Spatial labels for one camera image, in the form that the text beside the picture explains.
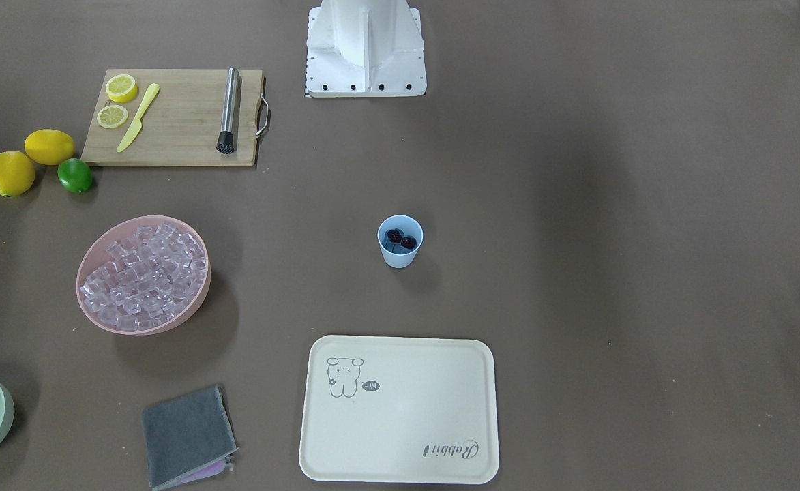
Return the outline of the dark cherries pair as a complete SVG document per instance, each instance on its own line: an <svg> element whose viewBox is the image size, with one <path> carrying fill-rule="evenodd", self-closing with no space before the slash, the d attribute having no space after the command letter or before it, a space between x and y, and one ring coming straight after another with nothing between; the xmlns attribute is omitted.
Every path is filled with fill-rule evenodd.
<svg viewBox="0 0 800 491"><path fill-rule="evenodd" d="M418 241L412 235L406 235L403 230L393 228L384 234L384 248L392 254L409 254L417 248Z"/></svg>

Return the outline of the light blue plastic cup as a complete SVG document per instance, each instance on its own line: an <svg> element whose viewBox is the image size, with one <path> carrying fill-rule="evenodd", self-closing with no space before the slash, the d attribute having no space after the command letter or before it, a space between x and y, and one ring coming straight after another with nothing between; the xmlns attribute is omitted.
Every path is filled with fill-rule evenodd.
<svg viewBox="0 0 800 491"><path fill-rule="evenodd" d="M417 248L409 252L409 254L392 254L388 252L387 249L384 248L384 234L387 230L393 228L403 230L406 235L414 236L418 241ZM380 245L382 258L384 258L386 264L393 268L402 269L408 267L408 265L413 262L418 249L424 243L424 230L421 224L409 215L391 215L386 218L386 220L383 220L380 227L378 227L376 239Z"/></svg>

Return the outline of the pink bowl of ice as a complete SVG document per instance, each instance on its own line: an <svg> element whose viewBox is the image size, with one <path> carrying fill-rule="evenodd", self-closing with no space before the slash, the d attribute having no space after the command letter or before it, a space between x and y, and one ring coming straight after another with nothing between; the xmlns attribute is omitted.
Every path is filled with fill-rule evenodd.
<svg viewBox="0 0 800 491"><path fill-rule="evenodd" d="M144 215L114 226L82 258L76 299L100 329L146 336L190 319L211 283L209 254L193 227Z"/></svg>

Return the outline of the cream rabbit tray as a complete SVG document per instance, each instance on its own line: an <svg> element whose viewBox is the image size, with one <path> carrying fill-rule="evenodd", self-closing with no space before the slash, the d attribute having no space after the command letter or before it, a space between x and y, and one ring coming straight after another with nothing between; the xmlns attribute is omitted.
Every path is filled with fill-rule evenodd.
<svg viewBox="0 0 800 491"><path fill-rule="evenodd" d="M500 467L495 360L469 339L327 335L308 355L313 481L483 485Z"/></svg>

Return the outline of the steel muddler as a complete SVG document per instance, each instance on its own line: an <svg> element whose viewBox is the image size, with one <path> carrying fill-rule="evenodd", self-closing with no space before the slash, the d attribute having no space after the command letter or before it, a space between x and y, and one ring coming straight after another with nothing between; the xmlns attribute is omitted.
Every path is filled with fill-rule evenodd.
<svg viewBox="0 0 800 491"><path fill-rule="evenodd" d="M237 132L239 124L241 74L231 66L227 71L225 93L221 116L221 128L217 136L216 150L222 155L237 151Z"/></svg>

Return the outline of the wooden cutting board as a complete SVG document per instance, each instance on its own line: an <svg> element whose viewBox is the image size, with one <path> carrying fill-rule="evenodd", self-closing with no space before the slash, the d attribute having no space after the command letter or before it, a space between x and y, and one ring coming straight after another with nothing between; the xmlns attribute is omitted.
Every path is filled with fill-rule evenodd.
<svg viewBox="0 0 800 491"><path fill-rule="evenodd" d="M143 128L129 148L116 148L128 130L126 122L115 130L100 127L91 118L81 158L88 164L110 166L254 166L258 149L257 134L261 96L265 92L262 70L241 70L239 115L235 151L220 153L216 143L221 130L223 98L228 69L137 69L110 68L108 81L118 74L129 74L138 85L138 95L124 103L129 116L135 115L151 83L162 88L145 112Z"/></svg>

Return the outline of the grey folded cloth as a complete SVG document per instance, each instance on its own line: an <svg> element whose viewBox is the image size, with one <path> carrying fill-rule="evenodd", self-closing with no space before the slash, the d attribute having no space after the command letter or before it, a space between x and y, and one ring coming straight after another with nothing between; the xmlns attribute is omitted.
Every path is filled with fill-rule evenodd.
<svg viewBox="0 0 800 491"><path fill-rule="evenodd" d="M201 481L234 467L238 446L221 385L148 405L141 422L153 490Z"/></svg>

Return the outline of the yellow plastic knife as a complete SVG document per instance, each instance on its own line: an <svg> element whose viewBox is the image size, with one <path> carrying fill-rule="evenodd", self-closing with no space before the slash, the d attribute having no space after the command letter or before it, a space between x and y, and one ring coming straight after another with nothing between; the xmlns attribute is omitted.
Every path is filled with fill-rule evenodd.
<svg viewBox="0 0 800 491"><path fill-rule="evenodd" d="M129 124L128 130L126 130L124 137L120 140L118 146L116 146L115 151L117 153L124 152L136 140L143 128L142 120L146 115L147 109L150 108L151 103L157 98L161 89L162 88L157 83L151 83L147 87L144 96L142 96L140 106L138 106L134 118L132 118Z"/></svg>

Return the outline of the lemon slice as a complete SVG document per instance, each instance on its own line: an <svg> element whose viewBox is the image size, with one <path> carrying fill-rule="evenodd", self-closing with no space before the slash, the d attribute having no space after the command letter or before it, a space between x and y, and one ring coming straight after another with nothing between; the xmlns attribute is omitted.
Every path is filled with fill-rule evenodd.
<svg viewBox="0 0 800 491"><path fill-rule="evenodd" d="M106 81L104 92L112 102L131 102L138 95L138 83L133 75L118 74Z"/></svg>
<svg viewBox="0 0 800 491"><path fill-rule="evenodd" d="M98 110L96 122L101 128L115 130L120 128L128 120L128 110L124 106L110 104Z"/></svg>

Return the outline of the green lime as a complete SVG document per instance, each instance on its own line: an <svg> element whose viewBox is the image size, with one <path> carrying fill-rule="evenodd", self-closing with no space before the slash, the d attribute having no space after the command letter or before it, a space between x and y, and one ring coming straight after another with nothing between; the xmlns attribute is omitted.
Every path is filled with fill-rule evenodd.
<svg viewBox="0 0 800 491"><path fill-rule="evenodd" d="M72 193L88 192L94 184L90 166L78 158L61 162L57 167L57 177L64 189Z"/></svg>

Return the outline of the whole yellow lemon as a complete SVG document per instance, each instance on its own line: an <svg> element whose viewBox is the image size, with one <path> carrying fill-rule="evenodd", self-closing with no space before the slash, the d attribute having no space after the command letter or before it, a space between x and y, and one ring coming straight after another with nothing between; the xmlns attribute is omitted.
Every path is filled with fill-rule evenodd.
<svg viewBox="0 0 800 491"><path fill-rule="evenodd" d="M25 138L25 153L37 164L57 166L74 158L76 144L72 137L63 131L37 130Z"/></svg>
<svg viewBox="0 0 800 491"><path fill-rule="evenodd" d="M0 196L15 198L35 183L35 167L26 153L4 151L0 153Z"/></svg>

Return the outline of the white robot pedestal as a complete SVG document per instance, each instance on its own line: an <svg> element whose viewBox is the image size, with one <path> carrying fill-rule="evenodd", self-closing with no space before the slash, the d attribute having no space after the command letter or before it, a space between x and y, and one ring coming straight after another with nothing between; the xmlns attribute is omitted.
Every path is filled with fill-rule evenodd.
<svg viewBox="0 0 800 491"><path fill-rule="evenodd" d="M406 1L323 1L308 12L310 98L416 97L427 92L421 13Z"/></svg>

